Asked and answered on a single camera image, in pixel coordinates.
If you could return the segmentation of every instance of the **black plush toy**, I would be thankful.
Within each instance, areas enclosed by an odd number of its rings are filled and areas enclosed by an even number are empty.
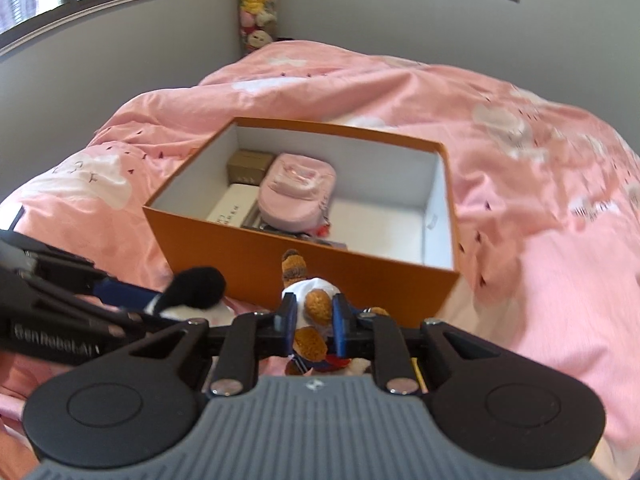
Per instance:
[[[145,312],[167,319],[203,317],[211,326],[231,324],[235,313],[224,301],[226,281],[213,267],[193,267],[176,274]]]

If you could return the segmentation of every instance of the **teddy bear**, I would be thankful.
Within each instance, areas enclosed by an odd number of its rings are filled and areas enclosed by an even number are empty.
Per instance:
[[[249,50],[258,50],[272,41],[273,38],[264,30],[254,30],[246,38],[246,44]]]
[[[282,297],[292,293],[298,302],[298,318],[294,332],[294,358],[287,364],[287,375],[300,375],[302,363],[314,372],[339,372],[347,368],[351,360],[328,354],[326,339],[332,333],[333,297],[340,290],[322,278],[309,278],[305,259],[296,250],[289,250],[282,257]],[[373,307],[371,312],[388,316],[383,308]]]

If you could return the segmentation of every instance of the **orange box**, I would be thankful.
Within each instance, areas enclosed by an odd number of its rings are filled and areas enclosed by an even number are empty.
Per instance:
[[[228,188],[238,150],[295,153],[337,173],[329,209],[333,248],[206,221]],[[357,308],[381,306],[404,326],[436,314],[457,282],[458,233],[441,144],[335,124],[238,118],[215,133],[144,207],[174,272],[218,268],[227,294],[276,308],[283,253],[337,286]]]

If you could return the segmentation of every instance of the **stuffed animals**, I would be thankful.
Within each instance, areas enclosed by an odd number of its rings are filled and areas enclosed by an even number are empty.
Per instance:
[[[351,360],[328,355],[325,342],[332,332],[332,299],[340,290],[321,278],[308,278],[306,262],[295,250],[287,251],[282,257],[282,285],[282,297],[291,292],[298,301],[293,343],[297,356],[287,365],[286,373],[302,373],[296,365],[296,360],[300,358],[306,368],[313,368],[315,372],[338,372],[347,368]],[[383,308],[374,307],[371,311],[388,316]]]
[[[239,0],[240,36],[248,54],[277,38],[277,0]]]

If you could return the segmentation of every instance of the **small brown box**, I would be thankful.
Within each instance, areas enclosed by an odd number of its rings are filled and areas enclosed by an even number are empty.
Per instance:
[[[229,184],[260,186],[274,158],[271,153],[238,150],[226,164]]]

